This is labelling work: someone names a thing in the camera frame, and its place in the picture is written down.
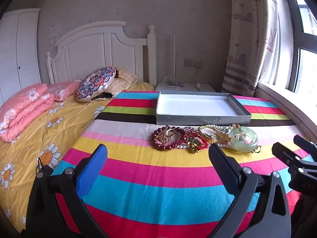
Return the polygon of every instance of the gray box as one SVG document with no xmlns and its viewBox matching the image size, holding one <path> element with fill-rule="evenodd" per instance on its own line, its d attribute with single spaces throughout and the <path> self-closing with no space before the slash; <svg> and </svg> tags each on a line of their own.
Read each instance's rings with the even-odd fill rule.
<svg viewBox="0 0 317 238">
<path fill-rule="evenodd" d="M 160 91 L 157 125 L 201 126 L 248 124 L 251 114 L 231 94 Z"/>
</svg>

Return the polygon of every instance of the gold bangle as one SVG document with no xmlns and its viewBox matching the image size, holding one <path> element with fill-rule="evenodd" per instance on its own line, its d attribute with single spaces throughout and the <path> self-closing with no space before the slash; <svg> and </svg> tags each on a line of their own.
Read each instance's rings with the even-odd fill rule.
<svg viewBox="0 0 317 238">
<path fill-rule="evenodd" d="M 215 128 L 214 127 L 211 127 L 211 126 L 208 126 L 208 125 L 203 125 L 203 126 L 200 126 L 200 127 L 198 127 L 198 134 L 200 135 L 200 137 L 203 139 L 203 140 L 205 140 L 205 141 L 207 141 L 209 144 L 215 144 L 215 143 L 218 143 L 221 139 L 219 139 L 219 137 L 217 137 L 218 139 L 217 140 L 215 140 L 215 139 L 213 139 L 213 135 L 207 135 L 207 134 L 205 134 L 205 133 L 203 133 L 201 130 L 203 130 L 203 129 L 211 129 L 211 130 L 213 130 L 216 134 L 217 134 L 217 132 L 215 131 Z"/>
</svg>

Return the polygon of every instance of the wardrobe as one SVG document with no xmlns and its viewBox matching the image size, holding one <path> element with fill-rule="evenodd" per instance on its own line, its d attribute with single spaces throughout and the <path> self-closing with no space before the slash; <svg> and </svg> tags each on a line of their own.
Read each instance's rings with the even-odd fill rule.
<svg viewBox="0 0 317 238">
<path fill-rule="evenodd" d="M 6 12 L 0 21 L 0 105 L 21 89 L 41 82 L 36 47 L 39 11 Z"/>
</svg>

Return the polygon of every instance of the curtain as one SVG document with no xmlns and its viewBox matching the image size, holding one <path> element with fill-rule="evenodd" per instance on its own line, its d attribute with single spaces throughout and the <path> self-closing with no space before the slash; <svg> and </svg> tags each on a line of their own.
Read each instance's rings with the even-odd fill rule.
<svg viewBox="0 0 317 238">
<path fill-rule="evenodd" d="M 222 92 L 253 96 L 261 76 L 274 79 L 277 0 L 232 0 L 231 37 Z"/>
</svg>

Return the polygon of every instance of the striped tablecloth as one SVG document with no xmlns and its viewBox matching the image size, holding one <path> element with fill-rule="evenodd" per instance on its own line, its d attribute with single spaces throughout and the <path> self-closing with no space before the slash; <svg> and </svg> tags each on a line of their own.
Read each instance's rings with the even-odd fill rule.
<svg viewBox="0 0 317 238">
<path fill-rule="evenodd" d="M 108 160 L 83 200 L 111 238 L 205 238 L 224 215 L 233 196 L 222 185 L 207 149 L 192 154 L 184 149 L 162 152 L 150 146 L 149 137 L 158 128 L 157 97 L 157 92 L 120 93 L 69 149 L 54 174 L 75 167 L 99 144 L 105 144 Z M 252 114 L 248 126 L 258 134 L 262 151 L 258 154 L 223 151 L 255 173 L 268 175 L 279 171 L 292 211 L 299 194 L 288 187 L 287 167 L 272 155 L 271 148 L 275 142 L 281 142 L 312 161 L 292 141 L 294 135 L 302 134 L 270 101 L 236 98 Z M 58 200 L 68 226 L 79 232 L 60 195 Z M 247 227 L 257 200 L 255 194 L 239 231 Z"/>
</svg>

